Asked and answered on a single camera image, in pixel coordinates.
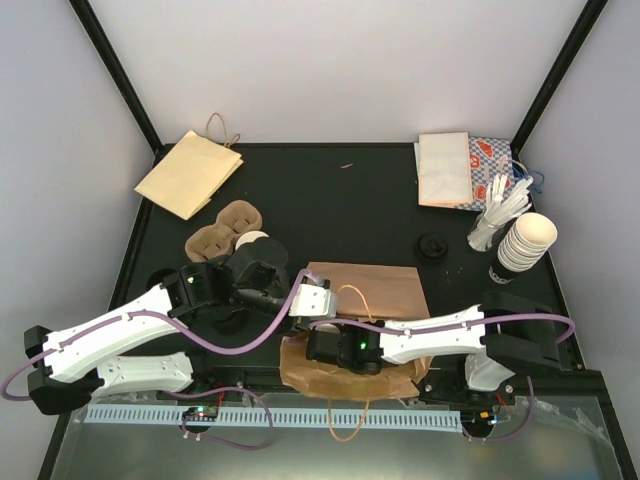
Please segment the white paper cup black print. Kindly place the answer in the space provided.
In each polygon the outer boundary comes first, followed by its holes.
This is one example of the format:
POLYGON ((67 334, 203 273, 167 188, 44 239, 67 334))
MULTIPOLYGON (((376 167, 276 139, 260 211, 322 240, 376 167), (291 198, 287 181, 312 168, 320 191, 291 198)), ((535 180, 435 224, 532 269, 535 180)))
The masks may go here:
POLYGON ((246 232, 237 239, 235 243, 235 249, 238 250, 242 246, 253 243, 254 241, 260 238, 268 238, 268 237, 269 237, 268 234, 260 230, 246 232))

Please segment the brown kraft paper bag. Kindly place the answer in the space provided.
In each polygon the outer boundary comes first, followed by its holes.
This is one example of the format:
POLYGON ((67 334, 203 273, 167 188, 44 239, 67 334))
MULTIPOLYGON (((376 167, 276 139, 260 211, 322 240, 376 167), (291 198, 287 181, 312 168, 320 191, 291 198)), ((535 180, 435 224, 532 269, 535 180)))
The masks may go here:
POLYGON ((382 358, 379 342, 388 320, 430 316, 414 267, 311 262, 338 296, 333 319, 291 317, 280 345, 284 385, 329 404, 348 400, 369 407, 376 400, 417 396, 431 366, 429 356, 396 365, 382 358))

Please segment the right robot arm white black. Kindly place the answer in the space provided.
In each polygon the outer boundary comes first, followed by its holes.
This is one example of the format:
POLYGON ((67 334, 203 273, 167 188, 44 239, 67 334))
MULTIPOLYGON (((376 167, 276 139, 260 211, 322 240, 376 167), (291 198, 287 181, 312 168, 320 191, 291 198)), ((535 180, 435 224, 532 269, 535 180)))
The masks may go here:
POLYGON ((361 321, 338 318, 336 293, 304 285, 290 313, 309 332, 307 395, 354 401, 409 397, 429 361, 450 357, 453 381, 443 399, 466 403, 516 375, 558 371, 564 338, 555 326, 574 331, 571 320, 546 306, 500 292, 445 316, 361 321))

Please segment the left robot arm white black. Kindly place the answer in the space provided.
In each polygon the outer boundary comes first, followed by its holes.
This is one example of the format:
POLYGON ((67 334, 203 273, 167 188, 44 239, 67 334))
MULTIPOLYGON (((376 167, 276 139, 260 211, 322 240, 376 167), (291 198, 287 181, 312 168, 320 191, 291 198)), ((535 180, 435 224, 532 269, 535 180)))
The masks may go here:
POLYGON ((25 353, 34 367, 29 400, 41 413, 59 415, 103 395, 186 389, 195 379, 187 353, 160 358, 130 351, 178 333, 189 339, 202 332, 236 335, 254 312, 286 317, 288 260, 280 242, 260 237, 231 254, 159 270, 147 292, 82 325, 27 330, 25 353))

